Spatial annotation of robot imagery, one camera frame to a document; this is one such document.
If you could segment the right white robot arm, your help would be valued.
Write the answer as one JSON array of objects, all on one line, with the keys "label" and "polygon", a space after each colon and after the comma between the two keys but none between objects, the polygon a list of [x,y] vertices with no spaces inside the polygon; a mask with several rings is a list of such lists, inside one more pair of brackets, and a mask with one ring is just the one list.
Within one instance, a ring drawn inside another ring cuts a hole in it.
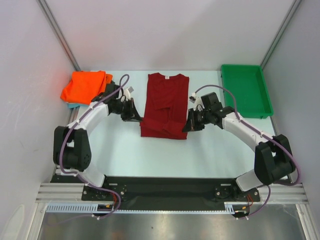
[{"label": "right white robot arm", "polygon": [[256,129],[235,108],[223,106],[215,92],[201,97],[193,93],[189,100],[194,106],[187,112],[184,133],[201,131],[212,124],[233,134],[254,152],[253,169],[235,178],[230,188],[235,200],[242,201],[252,189],[280,183],[296,170],[289,140],[284,135],[273,136]]}]

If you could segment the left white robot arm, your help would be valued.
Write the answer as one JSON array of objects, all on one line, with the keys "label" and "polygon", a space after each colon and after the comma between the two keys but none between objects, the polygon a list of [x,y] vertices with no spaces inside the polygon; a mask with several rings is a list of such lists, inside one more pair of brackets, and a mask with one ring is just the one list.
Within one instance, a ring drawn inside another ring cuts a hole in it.
[{"label": "left white robot arm", "polygon": [[63,174],[79,177],[94,186],[93,194],[100,200],[110,196],[111,188],[104,184],[105,175],[94,163],[89,136],[110,114],[119,115],[124,122],[141,122],[131,93],[132,87],[123,88],[115,83],[91,100],[86,111],[67,126],[54,130],[53,162]]}]

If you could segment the dark red t-shirt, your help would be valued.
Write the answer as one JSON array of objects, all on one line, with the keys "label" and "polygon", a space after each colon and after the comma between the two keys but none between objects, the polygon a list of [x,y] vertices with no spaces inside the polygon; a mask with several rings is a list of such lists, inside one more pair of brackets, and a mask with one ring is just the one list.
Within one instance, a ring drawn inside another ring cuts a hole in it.
[{"label": "dark red t-shirt", "polygon": [[189,82],[190,78],[183,74],[148,75],[141,137],[187,139],[183,127],[187,121]]}]

